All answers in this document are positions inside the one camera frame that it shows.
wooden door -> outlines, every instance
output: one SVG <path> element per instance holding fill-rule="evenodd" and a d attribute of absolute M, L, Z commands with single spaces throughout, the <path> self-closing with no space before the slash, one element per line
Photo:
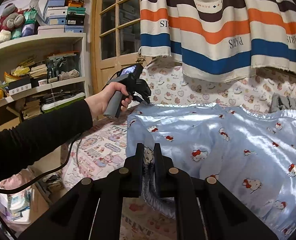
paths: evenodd
<path fill-rule="evenodd" d="M 141 62 L 140 0 L 96 0 L 95 61 L 98 91 L 118 70 Z"/>

curtain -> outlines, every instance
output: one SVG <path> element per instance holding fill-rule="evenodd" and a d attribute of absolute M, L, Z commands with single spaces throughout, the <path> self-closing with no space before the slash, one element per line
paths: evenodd
<path fill-rule="evenodd" d="M 211 82 L 256 68 L 296 73 L 293 0 L 141 0 L 143 56 L 171 56 L 183 73 Z"/>

white wall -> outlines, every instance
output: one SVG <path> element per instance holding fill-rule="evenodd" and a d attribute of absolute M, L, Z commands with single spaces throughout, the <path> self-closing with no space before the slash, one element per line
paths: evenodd
<path fill-rule="evenodd" d="M 31 0 L 6 0 L 0 6 L 0 15 L 5 8 L 5 6 L 9 3 L 14 3 L 17 8 L 27 9 L 29 8 L 29 2 Z M 39 8 L 40 11 L 43 12 L 44 7 L 47 3 L 47 0 L 39 0 Z M 87 33 L 86 40 L 86 53 L 85 53 L 85 76 L 87 78 L 89 87 L 89 92 L 92 94 L 93 88 L 91 84 L 91 71 L 90 71 L 90 40 L 91 40 L 91 29 L 90 29 L 90 21 L 91 21 L 91 8 L 92 8 L 92 0 L 85 0 L 84 7 L 86 8 L 86 16 L 85 16 L 85 24 L 84 24 L 84 32 Z"/>

silver bolt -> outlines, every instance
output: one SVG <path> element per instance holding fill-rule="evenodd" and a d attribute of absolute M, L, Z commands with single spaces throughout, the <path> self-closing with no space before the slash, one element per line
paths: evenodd
<path fill-rule="evenodd" d="M 171 174 L 177 174 L 179 172 L 179 170 L 177 168 L 170 168 L 169 169 L 169 173 Z"/>
<path fill-rule="evenodd" d="M 217 182 L 217 180 L 216 180 L 216 178 L 214 178 L 214 177 L 208 177 L 208 178 L 207 178 L 207 182 L 208 182 L 209 184 L 215 184 L 215 183 Z"/>
<path fill-rule="evenodd" d="M 81 180 L 82 185 L 89 185 L 91 183 L 91 178 L 83 178 Z"/>
<path fill-rule="evenodd" d="M 127 174 L 128 171 L 129 171 L 129 170 L 128 170 L 126 167 L 122 167 L 122 168 L 119 169 L 119 173 L 120 173 L 120 174 Z"/>

bed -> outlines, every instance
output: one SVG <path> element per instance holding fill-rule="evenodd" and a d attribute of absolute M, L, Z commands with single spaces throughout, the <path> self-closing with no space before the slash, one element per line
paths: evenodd
<path fill-rule="evenodd" d="M 214 83 L 187 77 L 182 67 L 168 58 L 152 62 L 141 75 L 152 91 L 151 102 L 187 105 L 216 102 L 267 113 L 274 93 L 296 98 L 296 78 L 269 68 L 257 69 L 257 75 L 227 83 Z M 118 120 L 102 119 L 72 148 L 71 158 L 62 170 L 64 186 L 71 189 L 83 177 L 100 179 L 123 166 L 126 158 L 127 115 Z M 62 146 L 63 159 L 68 149 Z M 120 239 L 176 239 L 176 223 L 149 207 L 142 198 L 124 199 Z"/>

